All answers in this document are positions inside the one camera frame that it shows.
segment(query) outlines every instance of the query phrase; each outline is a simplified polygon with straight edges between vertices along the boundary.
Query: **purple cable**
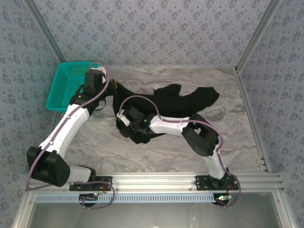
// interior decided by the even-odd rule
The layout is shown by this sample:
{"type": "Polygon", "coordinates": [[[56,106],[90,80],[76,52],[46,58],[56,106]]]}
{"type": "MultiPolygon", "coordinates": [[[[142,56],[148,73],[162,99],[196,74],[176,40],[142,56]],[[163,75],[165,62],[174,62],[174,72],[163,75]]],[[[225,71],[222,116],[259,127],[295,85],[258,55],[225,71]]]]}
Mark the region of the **purple cable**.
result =
{"type": "Polygon", "coordinates": [[[206,122],[203,122],[203,121],[200,121],[200,120],[181,120],[181,121],[178,121],[178,120],[166,120],[166,119],[164,119],[164,118],[160,115],[160,112],[159,112],[158,107],[156,106],[156,104],[155,104],[152,100],[150,100],[149,98],[147,98],[147,97],[145,97],[145,96],[141,96],[141,95],[132,95],[132,96],[127,97],[127,98],[122,102],[122,104],[120,105],[118,114],[120,114],[120,112],[121,112],[121,110],[122,110],[122,107],[123,107],[124,103],[126,103],[127,100],[129,100],[129,99],[131,99],[131,98],[135,98],[135,97],[143,98],[143,99],[149,101],[149,102],[155,107],[157,116],[158,116],[162,121],[164,121],[164,122],[167,122],[167,123],[175,123],[175,124],[178,124],[178,123],[197,123],[197,124],[201,124],[201,125],[204,125],[204,126],[207,126],[207,127],[211,128],[212,130],[214,130],[214,131],[218,134],[218,136],[219,136],[219,138],[220,138],[220,142],[219,142],[218,148],[216,149],[216,153],[217,153],[217,156],[218,156],[219,163],[220,163],[220,165],[221,165],[223,171],[224,171],[226,174],[231,175],[231,176],[233,176],[233,177],[236,179],[237,184],[238,184],[238,189],[239,189],[239,191],[238,191],[239,194],[237,195],[237,198],[236,198],[232,203],[230,203],[229,205],[224,205],[224,206],[220,206],[220,205],[219,205],[219,206],[220,206],[220,207],[224,207],[224,208],[228,208],[228,207],[231,207],[231,206],[235,205],[235,204],[237,203],[238,199],[240,198],[240,195],[241,195],[241,185],[240,185],[239,180],[238,180],[238,178],[236,177],[236,175],[234,175],[234,174],[228,172],[228,171],[225,169],[225,166],[224,166],[224,164],[223,164],[222,158],[221,158],[221,156],[220,156],[220,154],[219,154],[219,150],[220,150],[220,148],[221,148],[221,147],[223,146],[223,144],[224,144],[224,137],[223,137],[222,133],[221,133],[218,129],[216,129],[214,126],[212,126],[211,124],[206,123],[206,122]]]}
{"type": "Polygon", "coordinates": [[[100,97],[104,91],[107,89],[108,85],[109,85],[109,81],[110,81],[110,73],[109,73],[109,70],[107,69],[107,67],[105,65],[103,65],[102,63],[100,62],[91,62],[90,66],[89,66],[89,69],[91,68],[91,66],[93,64],[99,64],[100,66],[102,66],[104,69],[105,69],[105,72],[106,72],[106,83],[105,83],[105,86],[103,87],[103,89],[100,91],[99,94],[97,94],[95,97],[93,97],[91,100],[83,103],[82,105],[78,106],[77,108],[75,108],[73,111],[71,111],[71,113],[69,114],[69,116],[67,116],[65,118],[65,120],[62,122],[62,124],[58,127],[57,131],[54,133],[53,137],[50,139],[49,143],[41,150],[41,152],[39,153],[39,155],[37,156],[37,158],[34,160],[32,166],[30,167],[29,169],[29,175],[28,175],[28,178],[27,178],[27,182],[26,182],[26,190],[37,190],[37,189],[41,189],[41,188],[45,188],[45,187],[48,187],[48,186],[51,186],[51,184],[46,184],[46,185],[42,185],[42,186],[38,186],[38,187],[35,187],[35,188],[30,188],[29,187],[29,181],[30,181],[30,178],[32,176],[32,173],[34,171],[34,168],[37,164],[37,162],[39,161],[39,159],[42,157],[42,155],[44,154],[44,152],[48,149],[48,147],[51,145],[50,142],[53,142],[56,138],[56,136],[59,134],[59,132],[61,131],[61,129],[63,128],[63,126],[66,124],[66,122],[69,120],[69,118],[80,108],[82,108],[83,106],[93,102],[94,100],[96,100],[98,97],[100,97]]]}
{"type": "Polygon", "coordinates": [[[113,187],[112,184],[110,184],[110,183],[108,183],[106,181],[99,180],[99,181],[91,181],[91,182],[74,182],[74,184],[105,184],[105,185],[108,185],[112,189],[112,191],[113,191],[113,196],[111,197],[111,200],[108,203],[106,203],[105,205],[100,206],[100,207],[93,207],[93,208],[86,207],[85,206],[85,200],[88,197],[84,197],[82,199],[82,206],[84,208],[86,208],[86,209],[102,209],[102,208],[106,208],[106,207],[110,206],[113,203],[114,199],[115,199],[115,189],[114,189],[114,187],[113,187]]]}

